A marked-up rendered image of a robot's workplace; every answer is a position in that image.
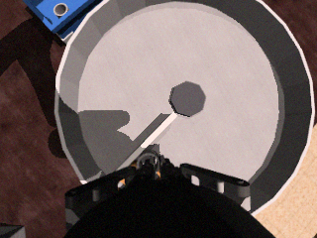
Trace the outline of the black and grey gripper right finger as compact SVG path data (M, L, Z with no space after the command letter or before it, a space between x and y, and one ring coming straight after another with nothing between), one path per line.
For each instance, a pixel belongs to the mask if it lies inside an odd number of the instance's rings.
M164 155L159 155L160 179L167 181L192 183L192 177L199 179L199 185L225 194L238 202L251 213L250 183L241 178L235 178L218 172L197 167L188 163L175 167Z

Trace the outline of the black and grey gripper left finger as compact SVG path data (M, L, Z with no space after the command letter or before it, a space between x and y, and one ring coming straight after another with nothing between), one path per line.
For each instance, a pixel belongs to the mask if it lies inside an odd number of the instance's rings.
M125 187L118 190L118 183L125 179ZM109 175L97 178L67 191L64 195L66 233L88 210L98 203L118 193L156 179L156 158L151 156L136 170L127 166Z

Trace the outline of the blue open crate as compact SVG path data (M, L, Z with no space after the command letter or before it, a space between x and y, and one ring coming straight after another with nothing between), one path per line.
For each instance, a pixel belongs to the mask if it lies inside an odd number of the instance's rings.
M23 1L54 34L57 34L67 44L85 16L103 0ZM58 3L64 3L70 9L60 18L58 18L53 12L54 6Z

